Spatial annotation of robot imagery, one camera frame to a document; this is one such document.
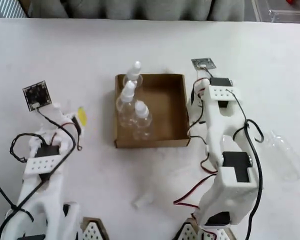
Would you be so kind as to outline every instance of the clear plastic bottle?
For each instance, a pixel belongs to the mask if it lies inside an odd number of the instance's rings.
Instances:
[[[128,70],[126,75],[123,78],[123,86],[126,85],[128,81],[132,81],[136,88],[140,87],[143,82],[141,72],[141,63],[139,61],[135,61],[134,65]]]
[[[132,127],[134,124],[135,89],[136,85],[128,81],[115,103],[119,124],[125,128]]]
[[[133,138],[135,140],[148,140],[152,134],[152,114],[143,101],[136,101],[134,109]]]

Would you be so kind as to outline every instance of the spray nozzle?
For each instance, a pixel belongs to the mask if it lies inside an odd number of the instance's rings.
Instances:
[[[136,81],[139,78],[141,72],[141,63],[135,61],[134,65],[127,72],[127,77],[130,81]]]

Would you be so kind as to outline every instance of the gray curtain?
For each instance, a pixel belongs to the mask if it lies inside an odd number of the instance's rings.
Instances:
[[[34,18],[243,21],[245,0],[33,0]]]

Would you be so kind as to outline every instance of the table surface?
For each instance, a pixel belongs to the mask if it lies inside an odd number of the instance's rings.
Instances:
[[[184,74],[189,96],[197,76],[190,60],[206,57],[215,76],[240,88],[247,116],[300,155],[300,24],[0,19],[2,188],[17,201],[25,166],[9,147],[43,121],[29,113],[22,88],[45,80],[54,102],[71,101],[88,115],[83,150],[67,160],[66,199],[101,218],[111,239],[171,239],[192,211],[172,201],[206,176],[199,167],[205,148],[193,140],[186,148],[115,149],[114,79],[139,60],[143,73]],[[204,126],[196,129],[205,134]],[[27,154],[27,142],[17,144],[17,154]],[[188,202],[197,203],[211,183]],[[154,203],[134,209],[149,186]],[[8,208],[0,196],[0,224]],[[247,219],[232,230],[244,239]],[[264,183],[250,239],[300,239],[300,180]]]

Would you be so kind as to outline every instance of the perforated plate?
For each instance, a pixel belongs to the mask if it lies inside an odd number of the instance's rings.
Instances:
[[[206,233],[201,229],[199,230],[198,233],[198,240],[235,240],[235,239],[230,239],[224,229],[211,229],[211,230],[207,229],[207,231],[216,233],[217,236],[216,239],[214,235]]]
[[[235,101],[235,97],[228,92],[234,93],[238,100],[241,99],[240,92],[233,86],[209,86],[209,95],[212,100],[216,101]]]
[[[50,173],[61,159],[61,155],[29,158],[26,163],[24,174],[32,175]]]
[[[197,234],[194,228],[191,226],[190,223],[185,224],[182,228],[178,240],[196,240],[196,239],[197,239]]]
[[[83,233],[83,240],[103,240],[96,223],[90,222]]]

